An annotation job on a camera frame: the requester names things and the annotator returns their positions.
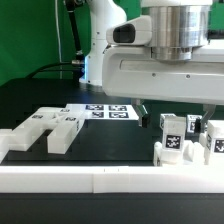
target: black cable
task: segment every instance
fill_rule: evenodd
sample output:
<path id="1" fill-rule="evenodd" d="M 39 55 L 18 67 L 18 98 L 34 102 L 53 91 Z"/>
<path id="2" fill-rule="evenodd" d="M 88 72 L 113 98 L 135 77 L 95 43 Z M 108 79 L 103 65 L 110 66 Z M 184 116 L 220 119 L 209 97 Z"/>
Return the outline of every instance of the black cable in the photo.
<path id="1" fill-rule="evenodd" d="M 82 69 L 81 67 L 74 68 L 74 69 L 52 69 L 52 70 L 41 70 L 39 72 L 76 72 Z"/>
<path id="2" fill-rule="evenodd" d="M 29 75 L 26 76 L 26 78 L 32 79 L 38 72 L 40 72 L 44 69 L 57 67 L 57 66 L 61 66 L 61 65 L 72 65 L 72 63 L 71 62 L 60 62 L 60 63 L 53 63 L 53 64 L 45 65 L 45 66 L 42 66 L 42 67 L 38 68 L 37 70 L 31 72 Z"/>
<path id="3" fill-rule="evenodd" d="M 76 59 L 77 60 L 83 60 L 83 53 L 82 53 L 82 48 L 81 48 L 81 43 L 79 39 L 79 34 L 78 34 L 78 27 L 76 23 L 76 18 L 74 12 L 68 12 L 71 27 L 72 27 L 72 35 L 74 38 L 74 43 L 75 43 L 75 48 L 76 48 Z"/>

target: green backdrop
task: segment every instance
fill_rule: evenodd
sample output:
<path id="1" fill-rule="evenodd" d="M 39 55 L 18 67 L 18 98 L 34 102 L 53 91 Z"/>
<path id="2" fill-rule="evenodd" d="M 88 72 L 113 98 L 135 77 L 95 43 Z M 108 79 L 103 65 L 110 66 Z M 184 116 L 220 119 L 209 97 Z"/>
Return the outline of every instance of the green backdrop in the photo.
<path id="1" fill-rule="evenodd" d="M 139 0 L 115 0 L 124 8 L 128 19 L 139 15 Z M 75 55 L 68 15 L 63 0 L 58 0 L 62 41 L 62 58 Z M 84 53 L 90 50 L 90 16 L 88 6 L 76 10 Z M 59 61 L 55 22 L 55 0 L 0 1 L 0 85 L 24 77 L 36 68 Z M 38 77 L 59 78 L 57 74 Z"/>

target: metal cylinder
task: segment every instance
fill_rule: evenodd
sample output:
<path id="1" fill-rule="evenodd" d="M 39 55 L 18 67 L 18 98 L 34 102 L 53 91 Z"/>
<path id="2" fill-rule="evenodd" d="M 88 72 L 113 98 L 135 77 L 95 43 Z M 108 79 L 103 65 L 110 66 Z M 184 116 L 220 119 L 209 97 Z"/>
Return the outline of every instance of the metal cylinder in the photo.
<path id="1" fill-rule="evenodd" d="M 209 10 L 210 6 L 143 8 L 143 14 L 152 18 L 150 47 L 153 57 L 160 60 L 191 59 L 192 47 L 208 43 Z"/>

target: white cable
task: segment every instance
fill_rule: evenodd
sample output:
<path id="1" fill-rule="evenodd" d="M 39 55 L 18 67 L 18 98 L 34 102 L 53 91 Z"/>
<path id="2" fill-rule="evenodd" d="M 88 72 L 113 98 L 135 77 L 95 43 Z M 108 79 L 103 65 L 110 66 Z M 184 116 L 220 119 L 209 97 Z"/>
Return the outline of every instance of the white cable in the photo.
<path id="1" fill-rule="evenodd" d="M 55 20 L 56 20 L 56 29 L 58 38 L 59 61 L 62 62 L 61 35 L 60 35 L 59 16 L 58 16 L 58 0 L 55 0 Z"/>

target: black table surface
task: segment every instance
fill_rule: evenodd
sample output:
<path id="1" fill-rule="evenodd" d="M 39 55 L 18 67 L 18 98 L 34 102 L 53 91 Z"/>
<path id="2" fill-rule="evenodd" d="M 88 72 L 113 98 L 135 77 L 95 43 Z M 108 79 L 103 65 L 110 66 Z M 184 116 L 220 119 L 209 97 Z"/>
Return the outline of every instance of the black table surface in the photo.
<path id="1" fill-rule="evenodd" d="M 15 79 L 0 87 L 0 128 L 14 129 L 38 108 L 130 104 L 80 90 L 71 80 Z M 44 135 L 28 152 L 10 151 L 2 165 L 152 165 L 160 113 L 201 113 L 201 105 L 149 101 L 147 129 L 137 121 L 90 120 L 65 155 L 47 153 Z M 223 116 L 218 108 L 216 118 Z M 0 194 L 0 223 L 223 223 L 223 194 Z"/>

